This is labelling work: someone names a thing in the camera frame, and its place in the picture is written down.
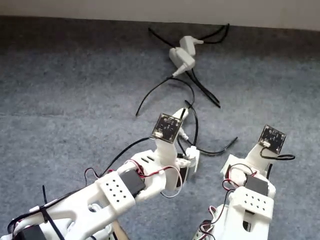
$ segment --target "black cable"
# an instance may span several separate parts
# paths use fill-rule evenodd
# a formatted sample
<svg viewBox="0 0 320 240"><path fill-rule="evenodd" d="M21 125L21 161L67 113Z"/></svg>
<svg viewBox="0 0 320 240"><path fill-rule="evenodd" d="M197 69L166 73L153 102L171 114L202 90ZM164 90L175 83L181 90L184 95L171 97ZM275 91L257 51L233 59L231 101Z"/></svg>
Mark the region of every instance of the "black cable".
<svg viewBox="0 0 320 240"><path fill-rule="evenodd" d="M179 136L176 138L176 141L177 141L179 147L181 148L181 151L183 152L183 154L184 154L185 156L187 156L186 151L184 150L184 147L182 146L182 144L181 144L181 142L180 142Z"/></svg>
<svg viewBox="0 0 320 240"><path fill-rule="evenodd" d="M165 44L169 45L169 46L172 47L172 48L175 48L175 46L174 46L171 42L169 42L169 41L165 40L163 37L159 36L159 35L158 35L155 31L153 31L150 27L148 27L148 31L149 31L150 33L152 33L154 36L156 36L158 39L160 39L162 42L164 42Z"/></svg>
<svg viewBox="0 0 320 240"><path fill-rule="evenodd" d="M278 156L264 156L264 155L262 155L262 153L265 149L267 149L267 147L263 147L260 151L260 157L262 157L263 159L278 160L278 161L290 161L290 160L294 160L296 158L296 156L292 155L292 154L283 154L283 155L278 155Z"/></svg>
<svg viewBox="0 0 320 240"><path fill-rule="evenodd" d="M219 154L222 154L224 151L226 151L229 147L231 147L236 141L237 141L238 137L236 136L229 144L227 144L226 146L224 146L224 148L222 148L221 150L219 151L207 151L207 150L203 150L199 147L196 146L196 148L204 153L204 154L208 154L208 155L219 155Z"/></svg>
<svg viewBox="0 0 320 240"><path fill-rule="evenodd" d="M181 79L178 79L178 78L175 78L175 77L170 76L170 77L167 77L164 81L160 82L160 83L159 83L158 85L156 85L154 88L152 88L152 89L144 96L144 98L142 99L142 101L141 101L141 103L140 103L140 105L139 105L139 107L138 107L138 109L137 109L137 111L136 111L136 113L135 113L135 116L138 116L139 111L140 111L140 109L141 109L144 101L146 100L146 98L147 98L157 87L161 86L162 84L164 84L164 83L167 82L168 80L178 81L178 82L181 82L181 83L184 83L185 85L187 85L187 86L190 88L191 92L192 92L192 101L191 101L191 102L192 102L192 105L194 104L194 102L195 102L195 91L194 91L194 89L191 87L191 85L190 85L189 83L187 83L186 81L184 81L184 80L181 80Z"/></svg>
<svg viewBox="0 0 320 240"><path fill-rule="evenodd" d="M43 201L44 201L44 204L47 204L48 201L47 201L47 194L46 194L46 187L45 187L45 185L42 185L42 193L43 193Z"/></svg>
<svg viewBox="0 0 320 240"><path fill-rule="evenodd" d="M216 223L219 221L219 219L221 218L222 213L224 212L224 209L225 209L225 207L226 207L228 194L229 194L230 192L234 192L234 191L235 191L235 190L233 190L233 189L230 189L230 190L226 191L225 196L224 196L223 206L222 206L222 209L221 209L221 212L220 212L219 216L217 217L217 219L216 219L215 221L212 221L212 222L209 222L209 223L207 223L207 222L201 223L201 224L200 224L200 227L199 227L200 232L202 232L203 234L210 235L211 237L213 237L213 239L215 239L215 237L214 237L212 234L210 234L209 232L203 231L203 230L202 230L202 226L203 226L203 225L213 225L213 224L216 224Z"/></svg>
<svg viewBox="0 0 320 240"><path fill-rule="evenodd" d="M118 160L118 158L120 158L122 156L122 154L124 154L126 151L128 151L130 148L132 148L134 145L137 145L138 143L141 143L143 141L147 141L149 140L150 137L144 137L139 139L138 141L135 141L133 143L131 143L129 146L127 146L125 149L123 149L110 163L109 165L106 167L106 169L103 171L102 174L100 174L99 178L101 178L103 175L106 174L106 172L109 170L109 168L112 166L112 164L115 163L116 160Z"/></svg>
<svg viewBox="0 0 320 240"><path fill-rule="evenodd" d="M268 171L266 172L266 179L269 179L269 177L270 177L270 173L271 173L272 166L273 166L273 164L270 163L270 164L269 164L269 167L268 167Z"/></svg>
<svg viewBox="0 0 320 240"><path fill-rule="evenodd" d="M55 222L53 221L53 219L50 217L49 213L47 212L46 208L44 208L44 210L42 211L43 217L46 218L49 223L51 224L53 230L55 231L55 233L57 234L57 236L59 237L60 240L65 240L64 236L61 234L60 230L57 228Z"/></svg>
<svg viewBox="0 0 320 240"><path fill-rule="evenodd" d="M199 39L199 40L205 40L205 39L211 38L211 37L213 37L214 35L219 34L225 27L226 27L226 25L222 25L222 26L220 26L220 28L219 28L217 31L215 31L215 32L213 32L213 33L211 33L211 34L205 35L205 36L203 36L203 37L200 37L200 38L198 38L198 39Z"/></svg>
<svg viewBox="0 0 320 240"><path fill-rule="evenodd" d="M198 131L199 131L198 115L197 115L196 110L194 109L194 107L187 100L184 100L184 102L188 105L188 108L191 109L191 111L192 111L192 113L194 115L195 131L194 131L193 143L191 145L192 146L196 146L197 140L198 140Z"/></svg>
<svg viewBox="0 0 320 240"><path fill-rule="evenodd" d="M245 166L246 168L248 168L250 170L251 174L254 174L254 171L252 171L252 169L248 165L245 165L244 163L236 163L236 164L229 166L228 171L227 171L227 173L228 173L227 178L230 178L230 176L229 176L230 169L233 168L234 166L237 166L237 165Z"/></svg>
<svg viewBox="0 0 320 240"><path fill-rule="evenodd" d="M202 83L199 81L199 79L196 76L194 68L191 69L191 72L192 72L192 75L195 79L196 84L199 85L199 87L201 87L208 95L210 95L216 101L216 103L219 105L218 107L220 107L220 101L211 91L209 91L205 86L202 85Z"/></svg>
<svg viewBox="0 0 320 240"><path fill-rule="evenodd" d="M203 41L203 43L204 44L220 44L220 43L222 43L226 39L226 37L229 33L229 28L230 28L230 24L228 23L226 25L226 28L225 28L225 31L224 31L222 38L220 38L219 40L217 40L217 41Z"/></svg>
<svg viewBox="0 0 320 240"><path fill-rule="evenodd" d="M62 200L70 197L72 194L80 191L81 189L78 189L78 190L69 192L69 193L63 195L62 197L60 197L60 198L52 201L51 203L48 203L48 204L46 204L46 205L41 206L40 208L49 209L49 208L53 207L54 205L60 203ZM38 213L41 213L41 210L40 210L40 209L31 211L31 212L28 212L28 213L25 213L25 214L22 214L22 215L16 217L15 219L11 220L10 223L8 224L8 226L7 226L7 231L8 231L8 233L11 234L11 233L14 232L16 223L17 223L18 221L23 220L23 219L25 219L25 218L27 218L27 217L30 217L30 216L35 215L35 214L38 214Z"/></svg>
<svg viewBox="0 0 320 240"><path fill-rule="evenodd" d="M194 79L194 77L189 73L189 72L185 72L187 74L187 76L191 79L191 81L194 82L194 84L200 88L200 90L208 97L208 99L214 104L216 105L218 108L221 108L220 104L210 95L210 91L207 90L199 81L197 81L196 79Z"/></svg>
<svg viewBox="0 0 320 240"><path fill-rule="evenodd" d="M47 194L46 194L46 187L45 185L42 185L42 193L43 193L43 200L44 200L44 204L47 204ZM59 231L59 229L57 228L55 222L52 220L52 218L50 217L49 213L47 212L46 208L43 207L41 208L41 212L43 215L43 218L46 218L49 223L51 224L53 230L55 231L55 233L57 234L57 236L59 237L60 240L65 240L64 236L61 234L61 232Z"/></svg>

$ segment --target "white cable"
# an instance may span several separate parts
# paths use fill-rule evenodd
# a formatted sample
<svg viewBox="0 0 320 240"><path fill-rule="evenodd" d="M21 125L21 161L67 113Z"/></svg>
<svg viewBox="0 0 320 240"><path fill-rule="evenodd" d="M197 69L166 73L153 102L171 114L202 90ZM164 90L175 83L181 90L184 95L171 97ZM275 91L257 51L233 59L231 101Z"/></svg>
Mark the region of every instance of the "white cable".
<svg viewBox="0 0 320 240"><path fill-rule="evenodd" d="M183 181L182 181L182 176L181 176L180 171L178 170L178 168L176 168L175 166L165 166L165 168L167 168L167 167L173 168L173 169L175 169L177 171L178 177L179 177L179 180L180 180L180 188L179 188L178 192L176 194L172 195L172 196L167 196L163 192L160 192L160 193L161 193L162 196L166 197L167 199L172 199L172 198L178 196L179 193L181 192Z"/></svg>
<svg viewBox="0 0 320 240"><path fill-rule="evenodd" d="M212 205L209 206L209 213L212 216L212 222L213 222L215 220L215 213L212 211L211 208L214 208L214 209L216 209L216 208ZM207 231L203 228L203 225L201 225L200 228L202 228L201 230L204 232L211 233L211 231L214 229L214 225L212 225ZM206 236L207 236L207 234L203 233L197 240L203 240L206 238Z"/></svg>

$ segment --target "white plastic part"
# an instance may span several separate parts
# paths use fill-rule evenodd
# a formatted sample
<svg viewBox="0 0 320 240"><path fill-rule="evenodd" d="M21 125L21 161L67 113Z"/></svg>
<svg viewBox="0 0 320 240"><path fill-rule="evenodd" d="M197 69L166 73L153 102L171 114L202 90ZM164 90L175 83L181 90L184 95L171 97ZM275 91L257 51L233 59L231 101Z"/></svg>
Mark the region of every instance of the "white plastic part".
<svg viewBox="0 0 320 240"><path fill-rule="evenodd" d="M177 149L174 144L166 141L156 139L156 150L154 151L155 158L159 159L161 166L174 166L178 170L180 169L176 163ZM166 183L165 189L168 191L174 191L177 187L178 174L175 169L168 169L165 171Z"/></svg>
<svg viewBox="0 0 320 240"><path fill-rule="evenodd" d="M74 222L69 231L65 233L65 240L86 240L92 235L94 237L101 235L102 239L104 239L106 233L109 233L108 226L121 214L134 206L136 202L151 198L163 190L174 191L176 189L180 169L176 162L176 147L173 143L160 139L156 139L155 144L157 148L154 152L152 150L139 152L131 159L137 161L143 167L146 175L157 172L165 166L173 166L176 169L161 170L158 174L147 177L144 182L146 185L145 189L135 198L133 198L120 178L121 173L137 168L133 162L128 161L119 167L117 171L106 174L93 184L47 209L48 214L55 222L58 222L60 219L67 219L68 224ZM114 196L114 189L121 189L122 192L119 190ZM92 212L90 208L95 203L99 203L101 209L97 212ZM16 235L19 231L30 225L43 225L43 222L44 218L40 212L26 217L16 226L14 234ZM67 230L68 227L64 224L61 228ZM7 237L12 238L10 235L3 236L2 238L6 239Z"/></svg>
<svg viewBox="0 0 320 240"><path fill-rule="evenodd" d="M192 36L184 36L179 41L180 47L183 48L191 57L196 55L196 44L203 44L204 41L195 39Z"/></svg>
<svg viewBox="0 0 320 240"><path fill-rule="evenodd" d="M120 215L136 204L135 198L116 171L95 181L104 192L114 211Z"/></svg>
<svg viewBox="0 0 320 240"><path fill-rule="evenodd" d="M138 152L133 155L131 159L137 161L143 167L144 173L146 175L156 172L163 167L161 165L161 159L152 150ZM120 168L136 169L137 167L132 162L128 162L122 165ZM152 177L145 178L144 184L146 185L146 189L142 190L135 197L135 201L142 202L162 192L166 188L166 172L167 171L160 171L159 174L155 174Z"/></svg>
<svg viewBox="0 0 320 240"><path fill-rule="evenodd" d="M260 156L260 152L262 150L263 146L256 144L252 150L248 153L248 155L245 157L246 163L254 166L257 170L260 171L260 174L263 176L267 175L267 168L269 164L274 164L276 160L272 159L265 159ZM270 151L269 149L263 150L263 155L268 157L276 157L278 156L276 153Z"/></svg>
<svg viewBox="0 0 320 240"><path fill-rule="evenodd" d="M171 48L169 51L169 58L178 68L178 70L172 74L173 77L191 70L196 64L195 59L181 47Z"/></svg>
<svg viewBox="0 0 320 240"><path fill-rule="evenodd" d="M188 115L189 115L189 110L188 110L188 108L180 108L178 111L176 111L173 115L172 115L172 117L175 117L175 118L177 118L177 119L180 119L181 118L181 114L182 114L182 112L184 111L184 114L183 114L183 116L182 116L182 121L184 121L185 119L186 119L186 117L188 117Z"/></svg>
<svg viewBox="0 0 320 240"><path fill-rule="evenodd" d="M245 159L238 158L230 154L220 172L222 173L223 176L225 176L229 169L229 166L235 165L231 169L229 169L229 178L239 186L243 186L245 184L247 180L246 175L251 175L252 173L256 172L254 177L268 183L268 197L273 199L276 195L276 187L265 177L266 171L263 170L261 174L261 171L257 169L256 166L252 164L252 162L253 161L250 161L250 162L247 161L247 158Z"/></svg>
<svg viewBox="0 0 320 240"><path fill-rule="evenodd" d="M199 165L200 151L196 146L190 146L185 150L185 154L190 160L190 168L193 169L193 173L195 174Z"/></svg>
<svg viewBox="0 0 320 240"><path fill-rule="evenodd" d="M12 234L4 235L0 237L0 240L12 240Z"/></svg>
<svg viewBox="0 0 320 240"><path fill-rule="evenodd" d="M219 221L214 225L214 237L217 240L267 240L274 200L243 186L231 193L229 200L229 206L225 206ZM223 205L217 208L217 216L222 209ZM251 224L249 231L244 229L244 221Z"/></svg>

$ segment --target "electrical wire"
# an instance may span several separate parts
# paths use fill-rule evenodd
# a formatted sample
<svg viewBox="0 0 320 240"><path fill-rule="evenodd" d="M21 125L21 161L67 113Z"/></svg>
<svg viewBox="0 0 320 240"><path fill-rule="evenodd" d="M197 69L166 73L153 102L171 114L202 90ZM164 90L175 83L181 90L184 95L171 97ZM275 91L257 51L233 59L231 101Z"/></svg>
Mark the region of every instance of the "electrical wire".
<svg viewBox="0 0 320 240"><path fill-rule="evenodd" d="M56 235L58 236L58 238L60 240L65 240L64 236L62 235L59 228L57 227L57 225L55 224L53 219L50 217L50 215L46 209L44 209L44 211L42 211L42 214L43 214L43 217L49 221L49 223L51 224L51 226L52 226L53 230L55 231Z"/></svg>
<svg viewBox="0 0 320 240"><path fill-rule="evenodd" d="M231 185L235 185L236 187L239 187L239 185L238 184L236 184L234 181L232 181L230 178L226 178L226 179L224 179L223 181L222 181L222 187L223 187L223 189L224 190L226 190L226 191L229 191L229 190L231 190L230 188L227 188L226 186L225 186L225 182L228 182L229 184L231 184Z"/></svg>
<svg viewBox="0 0 320 240"><path fill-rule="evenodd" d="M218 151L207 151L207 150L203 150L201 148L199 148L198 146L196 146L196 148L204 153L204 154L208 154L208 155L220 155L222 154L224 151L226 151L229 147L231 147L236 141L238 140L238 137L236 136L231 142L229 142L226 146L224 146L221 150L218 150ZM192 144L192 142L190 142L189 140L186 140L188 142L188 144L194 146Z"/></svg>
<svg viewBox="0 0 320 240"><path fill-rule="evenodd" d="M197 81L194 77L193 77L193 75L191 75L189 72L185 72L186 74L187 74L187 76L191 79L191 81L193 81L194 82L194 84L198 87L198 88L200 88L200 90L207 96L207 98L214 104L214 105L216 105L218 108L221 108L221 106L220 106L220 104L219 104L219 102L217 102L212 96L211 96L211 92L208 90L208 89L206 89L199 81Z"/></svg>
<svg viewBox="0 0 320 240"><path fill-rule="evenodd" d="M75 190L75 191L71 191L65 195L63 195L62 197L56 199L56 200L53 200L52 202L49 202L43 206L40 207L41 208L45 208L45 209L49 209L51 207L53 207L54 205L60 203L62 200L70 197L72 194L75 194L76 192L80 191L82 188L78 189L78 190ZM38 213L41 213L41 210L40 209L37 209L37 210L34 210L34 211L31 211L31 212L28 212L28 213L25 213L25 214L22 214L18 217L16 217L15 219L11 220L10 223L8 224L7 226L7 231L9 234L13 234L14 233L14 230L15 230L15 227L16 227L16 223L27 218L27 217L30 217L32 215L35 215L35 214L38 214Z"/></svg>
<svg viewBox="0 0 320 240"><path fill-rule="evenodd" d="M210 92L205 86L203 86L202 83L197 78L196 73L195 73L195 68L192 68L191 72L192 72L192 75L196 81L196 84L199 85L201 88L203 88L205 90L205 92L208 95L210 95L215 100L215 102L220 106L220 101L218 100L218 98L212 92Z"/></svg>
<svg viewBox="0 0 320 240"><path fill-rule="evenodd" d="M194 89L191 87L191 85L190 85L189 83L187 83L186 81L184 81L184 80L181 80L181 79L178 79L178 78L175 78L175 77L170 76L170 77L167 77L167 78L166 78L165 80L163 80L162 82L160 82L160 83L159 83L158 85L156 85L154 88L152 88L152 89L144 96L144 98L142 99L142 101L141 101L141 103L140 103L140 105L139 105L139 107L138 107L138 109L137 109L137 111L136 111L136 113L135 113L135 116L136 116L136 117L138 116L139 111L140 111L140 109L141 109L144 101L147 99L147 97L148 97L157 87L161 86L162 84L166 83L166 82L169 81L169 80L178 81L178 82L181 82L181 83L184 83L185 85L187 85L187 86L190 88L191 92L192 92L192 101L191 101L192 104L191 104L191 105L193 105L193 104L195 103L195 91L194 91Z"/></svg>
<svg viewBox="0 0 320 240"><path fill-rule="evenodd" d="M224 31L224 34L223 34L223 36L219 39L219 40L217 40L217 41L203 41L203 43L204 44L220 44L220 43L222 43L225 39L226 39L226 37L227 37L227 35L228 35L228 33L229 33L229 28L230 28L230 24L228 23L226 26L225 26L225 31Z"/></svg>
<svg viewBox="0 0 320 240"><path fill-rule="evenodd" d="M165 44L169 45L171 48L175 48L175 46L174 46L171 42L165 40L163 37L161 37L161 36L158 35L155 31L153 31L150 27L148 27L148 31L149 31L150 33L152 33L154 36L156 36L159 40L161 40L161 41L164 42Z"/></svg>
<svg viewBox="0 0 320 240"><path fill-rule="evenodd" d="M211 37L219 34L225 27L226 27L226 25L222 25L222 26L220 26L220 28L219 28L217 31L215 31L215 32L213 32L213 33L210 33L209 35L205 35L205 36L203 36L203 37L200 37L200 38L198 38L198 39L199 39L199 40L205 40L205 39L211 38Z"/></svg>
<svg viewBox="0 0 320 240"><path fill-rule="evenodd" d="M263 159L270 159L270 160L278 160L278 161L290 161L294 160L296 158L295 155L292 154L283 154L283 155L278 155L278 156L265 156L263 155L263 151L267 149L267 147L263 147L260 151L260 157Z"/></svg>
<svg viewBox="0 0 320 240"><path fill-rule="evenodd" d="M194 109L194 107L187 100L184 100L184 102L188 105L188 108L191 109L191 111L193 113L193 116L194 116L195 131L194 131L193 143L191 145L192 146L196 146L197 140L198 140L198 131L199 131L198 115L197 115L196 110Z"/></svg>
<svg viewBox="0 0 320 240"><path fill-rule="evenodd" d="M178 173L178 177L179 177L179 180L180 180L180 187L179 187L178 191L176 192L176 194L171 195L171 196L168 196L168 195L164 194L163 192L160 192L160 194L161 194L162 196L164 196L165 198L167 198L167 199L172 199L172 198L178 196L178 195L180 194L181 190L182 190L182 186L183 186L182 176L181 176L180 171L179 171L175 166L165 166L164 168L167 168L167 169L168 169L168 168L175 169L175 170L177 171L177 173Z"/></svg>
<svg viewBox="0 0 320 240"><path fill-rule="evenodd" d="M88 167L86 170L84 170L84 180L85 180L85 186L88 185L88 177L87 177L87 172L89 170L92 170L93 171L93 174L95 176L96 179L99 178L99 175L97 174L96 170L93 168L93 167Z"/></svg>
<svg viewBox="0 0 320 240"><path fill-rule="evenodd" d="M227 179L231 179L231 170L232 170L232 168L234 167L234 166L238 166L238 165L241 165L241 166L245 166L246 168L248 168L249 170L250 170L250 172L251 172L251 175L253 175L254 174L254 171L252 171L252 169L251 169L251 167L249 167L248 165L245 165L245 164L243 164L243 163L236 163L236 164L233 164L233 165L231 165L231 166L229 166L229 168L228 168L228 170L227 170L227 172L226 172L226 178Z"/></svg>
<svg viewBox="0 0 320 240"><path fill-rule="evenodd" d="M123 149L110 163L109 165L106 167L106 169L103 171L103 173L100 174L99 178L101 178L103 175L106 174L106 172L108 171L108 169L112 166L112 164L115 163L116 160L118 160L118 158L120 158L126 151L128 151L130 148L132 148L134 145L137 145L141 142L147 141L149 140L150 137L144 137L139 139L138 141L135 141L133 143L131 143L129 146L127 146L125 149Z"/></svg>
<svg viewBox="0 0 320 240"><path fill-rule="evenodd" d="M273 166L272 163L270 163L268 167L268 171L266 172L266 179L269 179L270 177L272 166Z"/></svg>
<svg viewBox="0 0 320 240"><path fill-rule="evenodd" d="M216 223L219 221L219 219L221 218L222 213L224 212L224 209L225 209L225 207L226 207L226 202L227 202L228 194L231 193L231 192L234 192L234 191L235 191L235 190L233 190L233 189L230 189L230 190L226 191L221 212L220 212L219 216L216 218L216 220L213 220L212 222L209 222L209 223L201 223L201 224L200 224L200 231L201 231L202 233L208 234L208 232L205 232L205 231L202 230L202 227L203 227L203 226L209 226L209 225L211 226L211 225L216 224Z"/></svg>
<svg viewBox="0 0 320 240"><path fill-rule="evenodd" d="M46 187L45 185L42 185L42 193L43 193L43 200L44 204L47 204L47 194L46 194ZM51 224L53 230L55 231L56 235L59 237L60 240L65 240L64 236L61 234L60 230L57 228L55 222L50 217L49 213L47 212L46 208L41 208L41 213L43 215L43 218L46 218L49 223Z"/></svg>

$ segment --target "white power adapter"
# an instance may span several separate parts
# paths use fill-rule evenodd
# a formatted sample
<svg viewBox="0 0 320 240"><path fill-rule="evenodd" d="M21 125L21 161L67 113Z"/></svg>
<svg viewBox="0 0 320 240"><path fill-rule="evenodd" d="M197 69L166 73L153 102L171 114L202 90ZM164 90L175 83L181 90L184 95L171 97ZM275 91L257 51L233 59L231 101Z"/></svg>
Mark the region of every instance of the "white power adapter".
<svg viewBox="0 0 320 240"><path fill-rule="evenodd" d="M179 43L180 47L173 47L169 51L169 58L178 68L178 70L174 72L173 77L176 77L185 71L189 71L195 66L195 45L203 44L204 41L195 39L192 36L184 36L180 39Z"/></svg>

